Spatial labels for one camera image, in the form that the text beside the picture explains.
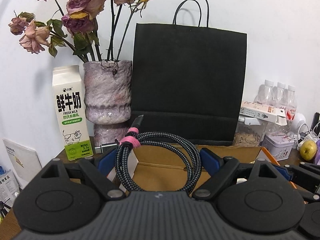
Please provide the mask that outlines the purple tissue packet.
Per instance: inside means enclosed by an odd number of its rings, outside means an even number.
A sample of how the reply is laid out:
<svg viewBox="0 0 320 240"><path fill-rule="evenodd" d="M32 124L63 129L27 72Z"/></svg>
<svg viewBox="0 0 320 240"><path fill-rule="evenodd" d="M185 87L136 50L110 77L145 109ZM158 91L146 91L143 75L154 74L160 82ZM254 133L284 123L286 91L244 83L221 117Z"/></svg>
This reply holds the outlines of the purple tissue packet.
<svg viewBox="0 0 320 240"><path fill-rule="evenodd" d="M316 145L317 145L317 152L316 152L316 155L315 155L313 163L316 164L316 165L319 165L319 161L320 161L320 140L318 140L316 142Z"/></svg>

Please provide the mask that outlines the yellow green apple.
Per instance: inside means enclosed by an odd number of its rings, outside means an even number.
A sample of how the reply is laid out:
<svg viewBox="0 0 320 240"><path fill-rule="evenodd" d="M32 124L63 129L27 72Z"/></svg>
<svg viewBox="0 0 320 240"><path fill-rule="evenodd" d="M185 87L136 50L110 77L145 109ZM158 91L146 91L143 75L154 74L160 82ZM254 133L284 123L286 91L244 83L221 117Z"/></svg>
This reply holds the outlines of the yellow green apple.
<svg viewBox="0 0 320 240"><path fill-rule="evenodd" d="M314 158L314 156L317 153L317 145L313 140L307 140L303 142L299 152L300 152L300 156L304 160L310 161Z"/></svg>

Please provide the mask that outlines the right clear water bottle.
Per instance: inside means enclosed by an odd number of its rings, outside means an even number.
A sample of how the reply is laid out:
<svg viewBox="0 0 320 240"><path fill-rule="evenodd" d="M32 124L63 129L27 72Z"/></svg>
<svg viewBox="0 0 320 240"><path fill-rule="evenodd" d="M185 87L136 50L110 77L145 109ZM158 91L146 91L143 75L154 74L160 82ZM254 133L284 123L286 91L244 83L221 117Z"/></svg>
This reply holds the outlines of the right clear water bottle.
<svg viewBox="0 0 320 240"><path fill-rule="evenodd" d="M287 120L287 126L291 126L297 109L297 97L296 97L296 88L295 86L288 85L285 94L285 114Z"/></svg>

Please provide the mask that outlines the middle clear water bottle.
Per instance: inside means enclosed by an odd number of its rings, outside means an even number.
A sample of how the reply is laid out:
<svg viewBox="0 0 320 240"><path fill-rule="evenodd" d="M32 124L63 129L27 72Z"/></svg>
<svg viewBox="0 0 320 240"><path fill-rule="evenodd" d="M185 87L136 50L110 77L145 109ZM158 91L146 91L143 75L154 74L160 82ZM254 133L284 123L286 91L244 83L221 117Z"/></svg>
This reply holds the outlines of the middle clear water bottle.
<svg viewBox="0 0 320 240"><path fill-rule="evenodd" d="M286 108L286 99L285 99L285 89L286 85L284 83L278 82L276 86L272 89L273 101L272 105L277 108L285 109Z"/></svg>

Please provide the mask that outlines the white green milk carton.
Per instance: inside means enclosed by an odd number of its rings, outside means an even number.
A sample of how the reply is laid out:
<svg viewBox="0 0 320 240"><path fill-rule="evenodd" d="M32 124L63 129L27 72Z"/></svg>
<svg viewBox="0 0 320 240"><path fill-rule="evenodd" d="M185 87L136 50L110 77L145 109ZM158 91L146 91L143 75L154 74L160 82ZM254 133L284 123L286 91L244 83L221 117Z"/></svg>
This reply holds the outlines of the white green milk carton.
<svg viewBox="0 0 320 240"><path fill-rule="evenodd" d="M54 68L52 88L57 121L68 160L92 156L79 66Z"/></svg>

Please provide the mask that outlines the black paper shopping bag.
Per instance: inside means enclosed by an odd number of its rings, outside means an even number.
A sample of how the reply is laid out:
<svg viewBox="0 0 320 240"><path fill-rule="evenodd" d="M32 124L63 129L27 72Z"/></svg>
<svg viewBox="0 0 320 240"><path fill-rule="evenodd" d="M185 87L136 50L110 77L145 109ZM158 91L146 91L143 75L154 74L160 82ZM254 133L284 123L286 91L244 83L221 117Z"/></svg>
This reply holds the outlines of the black paper shopping bag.
<svg viewBox="0 0 320 240"><path fill-rule="evenodd" d="M141 132L229 146L244 89L247 34L209 26L136 26L131 116Z"/></svg>

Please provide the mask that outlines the left clear water bottle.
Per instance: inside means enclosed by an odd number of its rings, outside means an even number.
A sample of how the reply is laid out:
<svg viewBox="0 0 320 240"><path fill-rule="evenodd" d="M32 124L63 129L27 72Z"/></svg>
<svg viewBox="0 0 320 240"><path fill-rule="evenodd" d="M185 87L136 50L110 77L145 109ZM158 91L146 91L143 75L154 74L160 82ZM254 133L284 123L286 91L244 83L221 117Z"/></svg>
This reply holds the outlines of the left clear water bottle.
<svg viewBox="0 0 320 240"><path fill-rule="evenodd" d="M273 81L265 80L264 84L260 85L259 87L258 94L254 99L254 103L272 106L274 103L273 84Z"/></svg>

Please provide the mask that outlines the white small desk fan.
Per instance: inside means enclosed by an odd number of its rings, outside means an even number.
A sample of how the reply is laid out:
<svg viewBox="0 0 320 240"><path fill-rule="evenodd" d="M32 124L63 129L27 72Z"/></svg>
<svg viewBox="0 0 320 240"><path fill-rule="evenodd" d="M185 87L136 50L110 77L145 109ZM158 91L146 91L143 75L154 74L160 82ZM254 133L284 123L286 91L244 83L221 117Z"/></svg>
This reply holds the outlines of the white small desk fan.
<svg viewBox="0 0 320 240"><path fill-rule="evenodd" d="M291 122L290 137L296 141L299 128L306 125L306 117L302 113L296 113Z"/></svg>

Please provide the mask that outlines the clear water bottle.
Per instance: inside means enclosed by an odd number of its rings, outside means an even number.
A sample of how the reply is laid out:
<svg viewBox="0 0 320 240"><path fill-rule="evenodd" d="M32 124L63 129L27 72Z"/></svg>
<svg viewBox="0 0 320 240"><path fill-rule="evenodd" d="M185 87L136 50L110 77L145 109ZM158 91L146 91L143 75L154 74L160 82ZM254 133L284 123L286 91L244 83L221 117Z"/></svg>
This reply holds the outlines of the clear water bottle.
<svg viewBox="0 0 320 240"><path fill-rule="evenodd" d="M277 108L285 109L286 108L286 99L285 99L285 89L286 85L284 83L278 82L276 86L272 89L273 101L272 105Z"/></svg>
<svg viewBox="0 0 320 240"><path fill-rule="evenodd" d="M273 81L265 80L264 84L260 85L259 87L258 94L254 99L254 103L272 106L274 103L273 84Z"/></svg>
<svg viewBox="0 0 320 240"><path fill-rule="evenodd" d="M297 109L297 97L296 97L296 88L295 86L288 85L285 94L285 114L287 120L287 126L291 126Z"/></svg>

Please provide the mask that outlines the purple textured ceramic vase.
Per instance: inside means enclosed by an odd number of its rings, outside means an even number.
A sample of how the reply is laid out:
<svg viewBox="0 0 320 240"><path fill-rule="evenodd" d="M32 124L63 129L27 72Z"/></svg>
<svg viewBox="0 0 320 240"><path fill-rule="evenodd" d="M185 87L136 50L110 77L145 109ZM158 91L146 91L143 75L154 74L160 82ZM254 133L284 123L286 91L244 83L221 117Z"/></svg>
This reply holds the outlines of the purple textured ceramic vase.
<svg viewBox="0 0 320 240"><path fill-rule="evenodd" d="M83 64L86 118L94 124L94 144L120 141L131 118L132 61Z"/></svg>

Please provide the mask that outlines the dried pink rose bouquet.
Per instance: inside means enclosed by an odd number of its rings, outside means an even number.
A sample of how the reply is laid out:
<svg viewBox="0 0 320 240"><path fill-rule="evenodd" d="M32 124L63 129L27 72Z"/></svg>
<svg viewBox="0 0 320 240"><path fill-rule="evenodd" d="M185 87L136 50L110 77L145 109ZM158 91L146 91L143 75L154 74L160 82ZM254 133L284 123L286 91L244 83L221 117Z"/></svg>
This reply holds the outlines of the dried pink rose bouquet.
<svg viewBox="0 0 320 240"><path fill-rule="evenodd" d="M47 22L36 19L35 14L21 12L9 23L10 32L19 35L20 46L31 54L47 50L57 56L59 47L69 47L82 62L102 61L98 37L97 16L105 9L107 0L67 0L65 10L58 6L62 17L51 17ZM111 36L107 48L107 61L117 62L120 52L114 52L114 36L123 6L128 5L129 17L141 13L150 0L109 0L111 6Z"/></svg>

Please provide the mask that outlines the white leaflet board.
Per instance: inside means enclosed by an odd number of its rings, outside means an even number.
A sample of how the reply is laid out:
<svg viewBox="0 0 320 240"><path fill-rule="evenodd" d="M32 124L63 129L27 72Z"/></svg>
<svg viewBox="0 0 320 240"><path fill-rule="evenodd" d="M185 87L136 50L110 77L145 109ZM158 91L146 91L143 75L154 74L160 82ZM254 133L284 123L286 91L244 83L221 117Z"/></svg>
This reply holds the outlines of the white leaflet board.
<svg viewBox="0 0 320 240"><path fill-rule="evenodd" d="M37 152L8 139L3 143L18 177L30 182L42 170Z"/></svg>

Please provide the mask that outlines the white pink flat carton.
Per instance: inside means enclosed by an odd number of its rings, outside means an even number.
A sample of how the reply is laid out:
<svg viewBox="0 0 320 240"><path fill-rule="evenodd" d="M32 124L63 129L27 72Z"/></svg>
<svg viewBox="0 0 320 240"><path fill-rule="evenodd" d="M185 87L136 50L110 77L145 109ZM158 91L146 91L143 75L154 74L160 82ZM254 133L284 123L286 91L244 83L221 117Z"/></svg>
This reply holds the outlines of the white pink flat carton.
<svg viewBox="0 0 320 240"><path fill-rule="evenodd" d="M268 121L279 126L287 125L285 111L270 105L243 101L240 107L240 114Z"/></svg>

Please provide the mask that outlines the clear seed container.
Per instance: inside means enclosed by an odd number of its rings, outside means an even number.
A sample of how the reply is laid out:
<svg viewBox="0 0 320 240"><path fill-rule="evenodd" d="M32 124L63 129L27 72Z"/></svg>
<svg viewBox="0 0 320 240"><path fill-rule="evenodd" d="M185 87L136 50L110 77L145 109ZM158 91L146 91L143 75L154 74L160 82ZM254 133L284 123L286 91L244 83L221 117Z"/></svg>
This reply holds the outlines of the clear seed container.
<svg viewBox="0 0 320 240"><path fill-rule="evenodd" d="M263 140L266 126L267 121L239 115L232 145L239 147L258 147Z"/></svg>

